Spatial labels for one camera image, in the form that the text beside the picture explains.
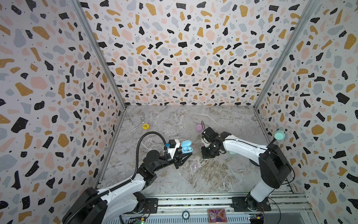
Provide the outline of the blue charging case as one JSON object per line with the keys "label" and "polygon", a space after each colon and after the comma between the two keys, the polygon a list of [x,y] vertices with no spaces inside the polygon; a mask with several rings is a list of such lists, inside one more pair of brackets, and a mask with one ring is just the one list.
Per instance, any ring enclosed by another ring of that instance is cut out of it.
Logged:
{"label": "blue charging case", "polygon": [[180,147],[183,154],[188,154],[193,152],[193,148],[191,144],[192,142],[190,140],[181,142]]}

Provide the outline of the pink charging case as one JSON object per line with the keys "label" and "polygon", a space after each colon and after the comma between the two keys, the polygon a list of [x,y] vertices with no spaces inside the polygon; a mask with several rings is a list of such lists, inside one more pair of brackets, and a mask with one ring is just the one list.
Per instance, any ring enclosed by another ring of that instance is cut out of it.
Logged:
{"label": "pink charging case", "polygon": [[198,131],[198,132],[201,132],[201,131],[202,131],[202,125],[201,125],[201,124],[198,124],[198,125],[196,126],[196,131]]}

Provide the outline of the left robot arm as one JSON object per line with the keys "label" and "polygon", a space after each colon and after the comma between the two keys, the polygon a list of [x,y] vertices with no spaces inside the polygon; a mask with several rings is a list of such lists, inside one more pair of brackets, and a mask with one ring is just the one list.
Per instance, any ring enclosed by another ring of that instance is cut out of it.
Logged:
{"label": "left robot arm", "polygon": [[165,160],[157,150],[147,153],[134,178],[104,189],[86,189],[62,218],[64,224],[105,224],[125,213],[141,213],[146,197],[141,193],[157,178],[155,171],[170,165],[179,168],[192,153],[176,149],[173,159]]}

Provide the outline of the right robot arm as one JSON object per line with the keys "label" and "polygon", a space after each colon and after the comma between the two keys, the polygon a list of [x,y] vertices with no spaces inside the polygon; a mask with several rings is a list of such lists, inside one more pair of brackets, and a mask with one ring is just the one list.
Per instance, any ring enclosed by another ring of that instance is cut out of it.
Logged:
{"label": "right robot arm", "polygon": [[220,153],[231,152],[241,155],[260,169],[260,180],[248,193],[248,203],[261,203],[275,190],[279,189],[289,174],[292,166],[283,155],[280,147],[270,143],[267,146],[242,140],[231,133],[217,133],[208,128],[202,133],[201,148],[204,159],[219,156]]}

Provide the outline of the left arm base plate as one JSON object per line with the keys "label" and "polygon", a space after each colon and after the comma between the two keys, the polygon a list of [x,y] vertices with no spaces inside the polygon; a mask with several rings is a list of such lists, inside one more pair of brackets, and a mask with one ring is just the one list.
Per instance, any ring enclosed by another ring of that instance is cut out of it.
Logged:
{"label": "left arm base plate", "polygon": [[135,209],[125,214],[156,214],[158,211],[158,198],[146,198],[144,201],[140,201]]}

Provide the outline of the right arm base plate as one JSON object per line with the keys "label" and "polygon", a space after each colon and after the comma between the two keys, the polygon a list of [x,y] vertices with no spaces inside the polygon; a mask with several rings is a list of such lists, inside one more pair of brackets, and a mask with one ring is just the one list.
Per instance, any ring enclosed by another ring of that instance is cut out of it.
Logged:
{"label": "right arm base plate", "polygon": [[231,207],[235,212],[266,212],[271,211],[268,198],[257,202],[252,197],[232,197]]}

